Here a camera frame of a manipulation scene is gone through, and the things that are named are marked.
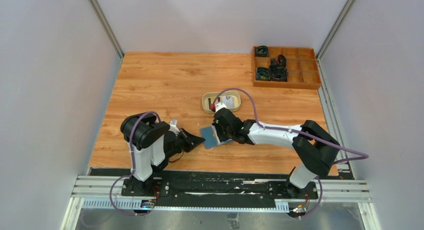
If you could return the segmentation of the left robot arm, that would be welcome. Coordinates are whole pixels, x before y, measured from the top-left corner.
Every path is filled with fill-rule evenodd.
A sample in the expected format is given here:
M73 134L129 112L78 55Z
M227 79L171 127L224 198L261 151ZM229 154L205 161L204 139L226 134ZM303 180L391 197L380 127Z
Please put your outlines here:
M153 175L164 170L170 158L189 153L205 142L203 137L177 127L178 121L162 121L156 112L127 117L120 126L131 156L129 191L145 195L153 188Z

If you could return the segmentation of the white printed card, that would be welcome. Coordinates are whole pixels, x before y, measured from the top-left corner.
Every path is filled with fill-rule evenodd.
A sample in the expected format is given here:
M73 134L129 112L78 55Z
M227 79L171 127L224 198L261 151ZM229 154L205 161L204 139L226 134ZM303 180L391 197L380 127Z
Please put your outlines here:
M236 97L234 97L234 96L222 96L221 102L224 103L227 108L235 108L236 107Z

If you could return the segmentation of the cream oval tray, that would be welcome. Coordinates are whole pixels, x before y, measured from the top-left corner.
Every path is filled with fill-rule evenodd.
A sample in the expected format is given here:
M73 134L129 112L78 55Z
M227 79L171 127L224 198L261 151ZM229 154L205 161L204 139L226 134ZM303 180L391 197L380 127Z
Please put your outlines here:
M214 92L214 93L206 93L202 96L202 99L201 99L202 108L207 114L214 113L212 111L211 105L213 104L213 101L215 100L218 94L219 94L218 92ZM218 96L214 104L216 105L218 103L225 104L229 110L231 110L232 112L235 112L240 108L242 101L241 101L241 97L239 93L237 93L236 91L226 91Z

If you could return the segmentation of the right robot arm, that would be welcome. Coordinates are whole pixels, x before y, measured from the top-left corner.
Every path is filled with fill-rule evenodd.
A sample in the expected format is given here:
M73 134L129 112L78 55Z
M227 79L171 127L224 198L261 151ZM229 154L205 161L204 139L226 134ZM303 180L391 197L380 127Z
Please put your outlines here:
M252 119L241 121L232 111L222 108L215 112L212 124L220 140L294 150L301 163L293 168L283 187L292 197L304 193L316 177L328 176L340 150L340 144L312 120L294 126L265 124Z

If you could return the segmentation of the blue card holder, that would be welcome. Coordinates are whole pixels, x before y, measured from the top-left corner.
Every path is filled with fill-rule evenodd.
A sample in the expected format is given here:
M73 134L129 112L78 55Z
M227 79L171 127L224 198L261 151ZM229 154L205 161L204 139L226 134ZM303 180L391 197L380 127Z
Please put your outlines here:
M205 149L212 149L214 147L232 142L232 139L228 139L226 141L220 140L214 126L201 128L200 134L201 137L205 139L203 142Z

